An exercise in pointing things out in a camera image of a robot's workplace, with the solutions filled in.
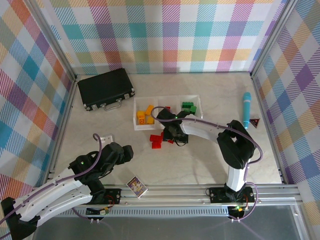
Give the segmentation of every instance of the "white tray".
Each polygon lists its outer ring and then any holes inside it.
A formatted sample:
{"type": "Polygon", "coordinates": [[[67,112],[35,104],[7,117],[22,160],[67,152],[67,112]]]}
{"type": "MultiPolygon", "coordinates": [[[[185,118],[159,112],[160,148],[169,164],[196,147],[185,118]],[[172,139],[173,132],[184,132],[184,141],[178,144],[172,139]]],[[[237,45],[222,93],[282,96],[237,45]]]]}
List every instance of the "white tray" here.
{"type": "MultiPolygon", "coordinates": [[[[199,95],[173,95],[173,96],[150,96],[150,97],[134,97],[133,101],[133,126],[135,131],[139,130],[156,130],[164,129],[165,127],[158,121],[154,121],[154,124],[139,125],[137,118],[137,111],[146,111],[149,105],[154,107],[162,106],[171,107],[170,110],[174,114],[178,114],[182,110],[183,102],[193,102],[196,106],[195,116],[203,118],[204,114],[201,108],[201,101],[199,95]]],[[[156,117],[161,109],[155,109],[153,114],[156,117]]]]}

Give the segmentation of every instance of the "table surface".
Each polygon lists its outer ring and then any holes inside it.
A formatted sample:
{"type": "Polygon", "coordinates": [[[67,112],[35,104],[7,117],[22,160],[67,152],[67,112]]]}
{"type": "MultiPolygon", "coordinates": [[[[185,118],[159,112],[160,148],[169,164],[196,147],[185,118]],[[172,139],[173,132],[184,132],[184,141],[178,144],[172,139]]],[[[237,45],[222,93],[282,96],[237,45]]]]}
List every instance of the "table surface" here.
{"type": "MultiPolygon", "coordinates": [[[[242,121],[245,92],[252,96],[250,115],[261,118],[258,128],[249,126],[251,137],[262,147],[263,160],[253,164],[248,181],[255,183],[281,183],[276,161],[268,139],[265,123],[259,109],[254,88],[248,73],[179,73],[179,74],[131,74],[129,78],[136,97],[200,95],[203,119],[227,124],[242,121]]],[[[133,124],[134,99],[122,102],[120,108],[104,111],[85,111],[79,90],[67,124],[63,144],[56,164],[58,175],[77,156],[99,149],[92,138],[113,134],[115,141],[131,145],[134,157],[130,162],[115,166],[111,174],[101,179],[103,184],[126,184],[137,176],[144,184],[224,184],[228,165],[219,146],[209,140],[190,135],[183,147],[167,142],[161,149],[152,149],[150,134],[161,130],[135,131],[133,124]]],[[[253,160],[259,157],[255,151],[253,160]]]]}

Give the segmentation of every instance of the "plaid wall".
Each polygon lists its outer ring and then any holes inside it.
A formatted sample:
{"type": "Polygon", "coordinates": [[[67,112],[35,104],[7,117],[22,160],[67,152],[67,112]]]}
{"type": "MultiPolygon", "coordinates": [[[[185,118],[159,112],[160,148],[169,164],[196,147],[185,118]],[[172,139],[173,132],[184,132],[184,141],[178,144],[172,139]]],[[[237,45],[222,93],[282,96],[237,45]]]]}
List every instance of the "plaid wall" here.
{"type": "Polygon", "coordinates": [[[285,1],[37,2],[76,72],[99,74],[248,71],[285,1]]]}
{"type": "Polygon", "coordinates": [[[2,0],[0,199],[25,195],[41,183],[70,86],[23,0],[2,0]]]}
{"type": "Polygon", "coordinates": [[[320,0],[300,0],[256,84],[291,184],[320,238],[320,0]]]}

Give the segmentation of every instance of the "blue marker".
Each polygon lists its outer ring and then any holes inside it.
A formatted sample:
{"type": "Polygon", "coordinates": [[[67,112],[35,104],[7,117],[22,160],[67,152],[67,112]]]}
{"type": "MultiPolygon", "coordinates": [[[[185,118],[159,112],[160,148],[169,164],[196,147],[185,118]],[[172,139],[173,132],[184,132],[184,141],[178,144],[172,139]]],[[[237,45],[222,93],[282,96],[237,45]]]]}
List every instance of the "blue marker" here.
{"type": "Polygon", "coordinates": [[[246,92],[243,95],[243,126],[245,129],[248,129],[250,123],[250,103],[251,103],[251,94],[246,92]]]}

